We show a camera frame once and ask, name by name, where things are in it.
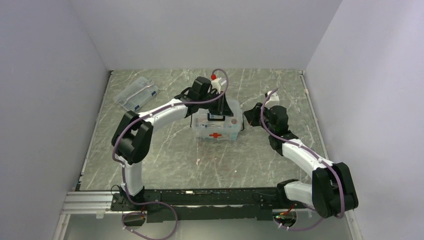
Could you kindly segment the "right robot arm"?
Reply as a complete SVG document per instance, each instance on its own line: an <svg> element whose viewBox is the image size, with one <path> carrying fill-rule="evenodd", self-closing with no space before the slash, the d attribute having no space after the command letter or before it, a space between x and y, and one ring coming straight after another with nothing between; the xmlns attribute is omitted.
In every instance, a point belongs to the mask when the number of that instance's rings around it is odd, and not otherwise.
<svg viewBox="0 0 424 240"><path fill-rule="evenodd" d="M311 178L311 183L289 179L277 184L275 200L287 208L299 202L315 209L324 219L339 217L359 205L349 167L334 163L312 151L289 129L287 109L275 105L264 107L258 102L244 111L248 124L262 127L269 134L271 148L298 165Z"/></svg>

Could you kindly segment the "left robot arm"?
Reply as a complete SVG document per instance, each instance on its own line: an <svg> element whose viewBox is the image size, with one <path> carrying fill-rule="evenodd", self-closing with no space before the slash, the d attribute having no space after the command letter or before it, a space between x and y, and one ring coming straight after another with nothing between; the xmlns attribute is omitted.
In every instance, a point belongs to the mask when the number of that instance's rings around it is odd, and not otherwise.
<svg viewBox="0 0 424 240"><path fill-rule="evenodd" d="M200 109L208 110L213 115L232 116L226 100L228 87L228 78L225 79L225 85L221 85L214 74L211 79L199 76L191 87L184 89L168 103L146 112L127 111L123 115L111 144L112 159L121 167L119 192L129 209L137 210L146 204L142 160L149 153L154 132Z"/></svg>

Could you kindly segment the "clear medicine kit box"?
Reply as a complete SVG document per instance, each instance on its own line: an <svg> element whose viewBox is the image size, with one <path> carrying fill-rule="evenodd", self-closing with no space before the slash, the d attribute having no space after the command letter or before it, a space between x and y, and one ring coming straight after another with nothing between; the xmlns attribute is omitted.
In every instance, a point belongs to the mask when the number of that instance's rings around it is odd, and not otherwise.
<svg viewBox="0 0 424 240"><path fill-rule="evenodd" d="M236 99L227 100L233 116L213 115L207 109L199 109L191 115L190 127L197 139L235 141L239 132L243 131L244 116L240 103Z"/></svg>

